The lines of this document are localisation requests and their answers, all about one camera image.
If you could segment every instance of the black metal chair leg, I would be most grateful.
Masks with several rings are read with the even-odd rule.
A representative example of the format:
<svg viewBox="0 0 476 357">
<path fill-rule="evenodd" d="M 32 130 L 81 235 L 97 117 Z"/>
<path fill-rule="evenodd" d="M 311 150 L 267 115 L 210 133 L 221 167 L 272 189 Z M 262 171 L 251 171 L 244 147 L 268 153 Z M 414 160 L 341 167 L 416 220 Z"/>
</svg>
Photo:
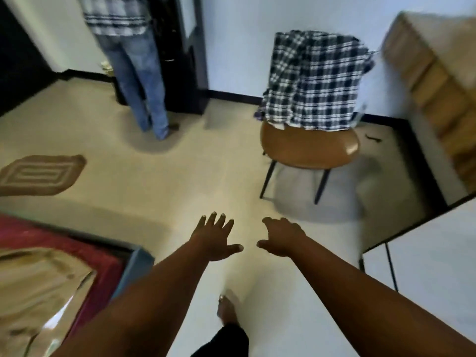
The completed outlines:
<svg viewBox="0 0 476 357">
<path fill-rule="evenodd" d="M 269 180 L 271 179 L 271 175 L 273 174 L 273 170 L 275 166 L 276 166 L 276 161 L 273 160 L 271 162 L 271 165 L 269 166 L 268 174 L 266 174 L 265 184 L 263 185 L 263 189 L 261 191 L 261 194 L 259 195 L 259 199 L 263 199 L 263 195 L 265 194 L 266 187 L 268 186 Z"/>
<path fill-rule="evenodd" d="M 316 194 L 316 198 L 314 199 L 314 204 L 319 203 L 319 200 L 322 196 L 322 192 L 327 184 L 327 179 L 329 179 L 330 169 L 326 169 L 324 174 L 322 175 L 321 183 L 319 184 L 318 192 Z"/>
</svg>

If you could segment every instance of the black and white plaid shirt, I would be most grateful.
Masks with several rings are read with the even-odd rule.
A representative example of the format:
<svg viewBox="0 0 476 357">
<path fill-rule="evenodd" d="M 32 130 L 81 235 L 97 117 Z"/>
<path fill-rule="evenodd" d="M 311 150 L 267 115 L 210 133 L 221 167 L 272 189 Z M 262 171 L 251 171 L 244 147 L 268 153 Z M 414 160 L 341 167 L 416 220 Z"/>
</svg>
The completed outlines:
<svg viewBox="0 0 476 357">
<path fill-rule="evenodd" d="M 86 24 L 96 35 L 140 35 L 150 24 L 147 0 L 79 1 Z"/>
<path fill-rule="evenodd" d="M 255 117 L 311 130 L 349 129 L 360 79 L 374 66 L 372 54 L 353 36 L 278 32 Z"/>
</svg>

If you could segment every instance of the chair seat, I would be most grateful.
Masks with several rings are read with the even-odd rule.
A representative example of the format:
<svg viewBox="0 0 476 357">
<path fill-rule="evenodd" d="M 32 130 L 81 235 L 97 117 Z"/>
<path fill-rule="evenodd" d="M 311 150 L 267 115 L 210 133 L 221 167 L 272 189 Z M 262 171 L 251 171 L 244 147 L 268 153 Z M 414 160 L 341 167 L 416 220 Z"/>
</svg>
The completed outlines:
<svg viewBox="0 0 476 357">
<path fill-rule="evenodd" d="M 266 121 L 261 125 L 261 145 L 271 159 L 304 169 L 341 167 L 350 163 L 360 148 L 354 130 L 306 130 L 288 125 L 280 130 Z"/>
</svg>

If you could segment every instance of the forearm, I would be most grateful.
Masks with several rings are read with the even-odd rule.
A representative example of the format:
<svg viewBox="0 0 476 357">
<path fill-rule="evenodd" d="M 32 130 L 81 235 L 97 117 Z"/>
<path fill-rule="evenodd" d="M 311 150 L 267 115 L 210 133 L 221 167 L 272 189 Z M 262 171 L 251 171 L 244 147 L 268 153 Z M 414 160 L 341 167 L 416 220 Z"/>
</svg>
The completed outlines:
<svg viewBox="0 0 476 357">
<path fill-rule="evenodd" d="M 129 287 L 58 350 L 65 356 L 165 356 L 208 265 L 198 242 L 187 242 Z"/>
<path fill-rule="evenodd" d="M 361 356 L 466 356 L 476 346 L 308 237 L 290 257 Z"/>
</svg>

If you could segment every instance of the black pants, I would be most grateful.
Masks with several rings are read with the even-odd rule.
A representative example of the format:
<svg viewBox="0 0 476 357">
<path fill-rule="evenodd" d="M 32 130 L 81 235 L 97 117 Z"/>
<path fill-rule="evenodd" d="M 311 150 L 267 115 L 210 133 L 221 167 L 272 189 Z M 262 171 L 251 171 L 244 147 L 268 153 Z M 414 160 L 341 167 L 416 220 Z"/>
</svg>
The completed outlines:
<svg viewBox="0 0 476 357">
<path fill-rule="evenodd" d="M 240 326 L 228 324 L 192 355 L 192 357 L 210 356 L 248 357 L 248 336 L 245 331 Z"/>
</svg>

